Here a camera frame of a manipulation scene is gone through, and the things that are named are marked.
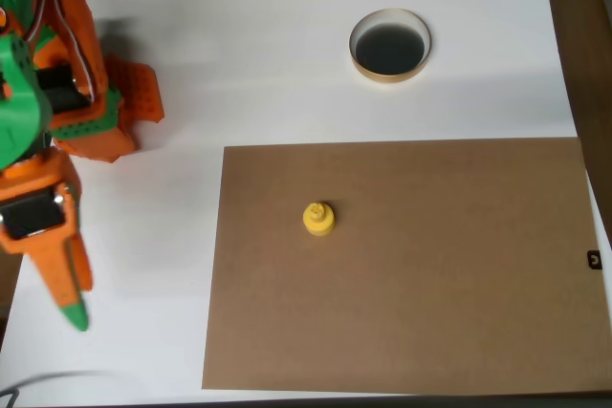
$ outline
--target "brown cardboard sheet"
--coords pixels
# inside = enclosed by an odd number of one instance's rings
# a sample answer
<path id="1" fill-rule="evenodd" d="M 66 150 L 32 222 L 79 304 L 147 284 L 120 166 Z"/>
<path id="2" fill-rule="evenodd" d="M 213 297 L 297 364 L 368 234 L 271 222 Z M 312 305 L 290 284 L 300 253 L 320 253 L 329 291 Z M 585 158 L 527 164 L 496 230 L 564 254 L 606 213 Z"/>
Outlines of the brown cardboard sheet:
<path id="1" fill-rule="evenodd" d="M 226 148 L 203 387 L 610 390 L 596 248 L 578 139 Z"/>

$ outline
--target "white table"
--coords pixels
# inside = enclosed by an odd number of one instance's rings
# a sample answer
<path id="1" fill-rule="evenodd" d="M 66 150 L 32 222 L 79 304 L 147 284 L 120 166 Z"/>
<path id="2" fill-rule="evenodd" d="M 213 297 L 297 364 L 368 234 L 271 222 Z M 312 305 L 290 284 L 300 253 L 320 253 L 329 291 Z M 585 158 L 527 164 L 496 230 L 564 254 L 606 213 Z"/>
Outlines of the white table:
<path id="1" fill-rule="evenodd" d="M 165 119 L 139 126 L 136 155 L 75 159 L 92 327 L 66 322 L 26 260 L 0 388 L 94 372 L 28 387 L 18 405 L 316 396 L 200 389 L 226 145 L 576 135 L 548 0 L 89 2 L 99 32 L 129 36 L 157 71 Z M 353 26 L 386 7 L 417 12 L 434 37 L 425 69 L 391 86 L 348 53 Z"/>

